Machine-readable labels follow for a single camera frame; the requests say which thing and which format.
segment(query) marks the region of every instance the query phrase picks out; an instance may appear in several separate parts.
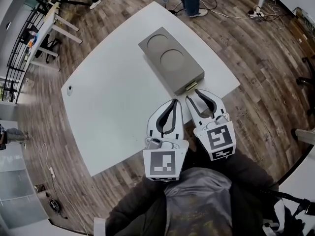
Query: black jacket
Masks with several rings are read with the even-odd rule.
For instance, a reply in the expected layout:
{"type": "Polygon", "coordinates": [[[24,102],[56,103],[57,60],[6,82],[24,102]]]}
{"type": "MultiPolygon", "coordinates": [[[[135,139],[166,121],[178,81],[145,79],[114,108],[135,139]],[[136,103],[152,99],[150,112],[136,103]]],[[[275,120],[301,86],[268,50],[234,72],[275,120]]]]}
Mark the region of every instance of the black jacket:
{"type": "MultiPolygon", "coordinates": [[[[233,235],[265,236],[263,218],[273,219],[274,204],[279,200],[254,194],[252,189],[278,190],[279,186],[261,167],[236,150],[227,159],[211,162],[199,152],[189,152],[185,162],[199,163],[231,181],[231,210],[233,235]]],[[[165,183],[143,177],[110,213],[106,221],[107,236],[164,236],[166,225],[165,183]]]]}

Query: sneaker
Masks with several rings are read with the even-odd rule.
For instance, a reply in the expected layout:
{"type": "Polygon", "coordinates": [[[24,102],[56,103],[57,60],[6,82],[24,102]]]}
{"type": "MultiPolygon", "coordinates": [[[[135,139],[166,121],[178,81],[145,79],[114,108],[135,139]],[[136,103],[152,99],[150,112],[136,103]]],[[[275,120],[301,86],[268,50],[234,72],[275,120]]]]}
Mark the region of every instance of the sneaker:
{"type": "Polygon", "coordinates": [[[98,6],[100,4],[100,2],[102,2],[102,1],[98,0],[97,2],[92,3],[92,5],[90,6],[90,10],[93,10],[96,6],[98,6]]]}
{"type": "Polygon", "coordinates": [[[207,15],[207,13],[208,13],[208,10],[206,10],[206,9],[199,9],[198,14],[193,15],[193,16],[190,16],[190,17],[191,17],[191,18],[203,17],[203,16],[207,15]]]}

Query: shoe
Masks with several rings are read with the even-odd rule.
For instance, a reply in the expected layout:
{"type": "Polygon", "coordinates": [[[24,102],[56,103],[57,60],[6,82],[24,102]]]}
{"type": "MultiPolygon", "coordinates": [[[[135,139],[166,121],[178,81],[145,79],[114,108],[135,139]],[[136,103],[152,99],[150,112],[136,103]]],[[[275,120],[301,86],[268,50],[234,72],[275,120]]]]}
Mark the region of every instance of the shoe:
{"type": "Polygon", "coordinates": [[[195,18],[195,17],[203,17],[205,15],[208,14],[208,11],[206,9],[199,9],[198,14],[190,16],[191,18],[195,18]]]}
{"type": "Polygon", "coordinates": [[[100,2],[102,2],[102,1],[98,0],[97,2],[92,3],[92,5],[90,6],[90,10],[93,10],[96,6],[98,6],[100,4],[100,2]]]}

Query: wooden floor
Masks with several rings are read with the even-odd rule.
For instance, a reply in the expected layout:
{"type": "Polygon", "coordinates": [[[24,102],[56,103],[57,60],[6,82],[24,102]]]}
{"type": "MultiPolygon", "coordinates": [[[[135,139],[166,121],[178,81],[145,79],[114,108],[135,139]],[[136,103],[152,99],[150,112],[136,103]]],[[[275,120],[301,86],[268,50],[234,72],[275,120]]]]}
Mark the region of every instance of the wooden floor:
{"type": "MultiPolygon", "coordinates": [[[[92,11],[80,5],[67,5],[74,14],[64,11],[62,16],[80,28],[74,34],[83,43],[79,45],[59,35],[63,42],[57,60],[61,71],[33,66],[26,74],[29,80],[18,100],[19,125],[33,135],[34,141],[27,142],[24,156],[33,184],[44,183],[64,206],[68,220],[52,214],[47,198],[39,195],[56,225],[84,232],[83,222],[88,233],[93,233],[94,217],[106,218],[144,174],[142,155],[138,153],[94,177],[89,175],[69,127],[61,87],[98,43],[152,1],[162,4],[161,0],[103,0],[92,11]],[[48,147],[47,165],[56,174],[54,186],[58,196],[46,167],[45,147],[41,155],[36,148],[43,143],[48,147]]],[[[211,0],[203,1],[213,5],[211,0]]],[[[258,0],[217,1],[216,11],[241,17],[258,3],[258,0]]],[[[171,9],[178,2],[172,0],[167,6],[171,9]]],[[[191,19],[183,11],[179,18],[218,54],[240,81],[241,85],[223,99],[234,123],[237,146],[278,180],[306,148],[292,139],[290,130],[314,126],[314,118],[306,115],[307,93],[295,83],[296,77],[310,75],[301,62],[304,55],[298,43],[279,20],[267,23],[229,19],[214,13],[191,19]]],[[[188,136],[192,135],[192,128],[192,123],[186,126],[188,136]]],[[[84,127],[82,131],[89,135],[84,127]]]]}

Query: black metal railing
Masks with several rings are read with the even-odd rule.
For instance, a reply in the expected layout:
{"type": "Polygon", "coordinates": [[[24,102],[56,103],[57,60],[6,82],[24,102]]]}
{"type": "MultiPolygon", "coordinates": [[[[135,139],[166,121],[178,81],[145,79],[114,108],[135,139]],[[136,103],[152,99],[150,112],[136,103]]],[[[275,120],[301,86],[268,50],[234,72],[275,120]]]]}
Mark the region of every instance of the black metal railing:
{"type": "Polygon", "coordinates": [[[25,21],[7,63],[7,73],[2,84],[2,101],[15,102],[21,87],[21,78],[26,72],[26,56],[29,51],[28,42],[24,39],[28,29],[40,29],[43,18],[47,14],[48,0],[37,0],[38,4],[32,9],[25,21]]]}

